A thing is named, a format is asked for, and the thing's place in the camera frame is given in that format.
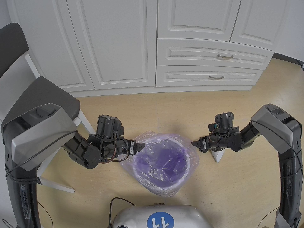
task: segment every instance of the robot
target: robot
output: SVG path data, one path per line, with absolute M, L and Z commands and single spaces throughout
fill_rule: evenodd
M 301 141 L 302 125 L 283 109 L 262 106 L 241 131 L 233 126 L 232 112 L 215 116 L 209 124 L 210 134 L 192 144 L 203 153 L 209 149 L 240 151 L 263 135 L 277 150 L 280 164 L 281 201 L 276 212 L 275 228 L 296 228 L 301 213 L 299 205 L 303 182 Z M 101 115 L 96 134 L 84 139 L 76 125 L 55 104 L 36 107 L 2 127 L 6 156 L 6 179 L 17 228 L 40 228 L 36 185 L 37 169 L 58 148 L 85 168 L 117 161 L 141 151 L 145 144 L 122 137 L 124 127 L 116 117 Z M 110 228 L 212 228 L 205 215 L 189 205 L 132 206 L 122 210 Z

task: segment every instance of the logo on robot arm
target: logo on robot arm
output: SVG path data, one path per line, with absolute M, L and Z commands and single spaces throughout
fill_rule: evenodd
M 147 220 L 148 228 L 173 228 L 174 219 L 173 217 L 165 212 L 157 212 L 152 215 Z

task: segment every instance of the light wood floor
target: light wood floor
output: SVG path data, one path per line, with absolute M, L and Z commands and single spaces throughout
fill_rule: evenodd
M 192 141 L 208 134 L 208 124 L 218 113 L 234 113 L 234 125 L 242 129 L 263 105 L 280 106 L 304 123 L 304 72 L 300 66 L 272 59 L 251 91 L 178 92 L 114 95 L 79 98 L 81 109 L 94 128 L 97 117 L 118 117 L 125 137 L 145 131 L 179 133 Z M 150 193 L 129 176 L 119 163 L 87 170 L 60 150 L 43 177 L 75 188 L 74 194 L 38 185 L 38 200 L 48 210 L 55 228 L 108 226 L 109 203 L 122 197 L 135 205 L 189 204 L 199 207 L 214 227 L 256 228 L 260 220 L 279 206 L 280 179 L 278 156 L 263 138 L 240 152 L 226 150 L 220 163 L 211 153 L 200 153 L 200 165 L 193 176 L 172 198 Z M 300 211 L 304 212 L 304 195 Z M 128 206 L 115 201 L 112 217 Z M 50 228 L 40 208 L 41 223 Z M 274 225 L 275 212 L 260 227 Z

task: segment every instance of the white wall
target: white wall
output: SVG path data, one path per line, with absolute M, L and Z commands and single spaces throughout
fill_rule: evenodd
M 287 21 L 275 52 L 304 61 L 304 0 L 290 0 Z
M 11 23 L 6 0 L 0 0 L 0 28 Z M 0 78 L 0 124 L 12 105 L 35 80 L 32 71 L 24 58 L 18 59 Z M 9 199 L 9 192 L 4 170 L 5 156 L 2 135 L 0 133 L 0 227 L 6 227 L 1 219 L 6 219 L 14 227 L 17 226 Z

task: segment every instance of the plastic bag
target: plastic bag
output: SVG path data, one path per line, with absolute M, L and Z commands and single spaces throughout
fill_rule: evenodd
M 135 140 L 146 146 L 120 164 L 154 194 L 174 196 L 199 164 L 196 148 L 178 134 L 146 132 Z

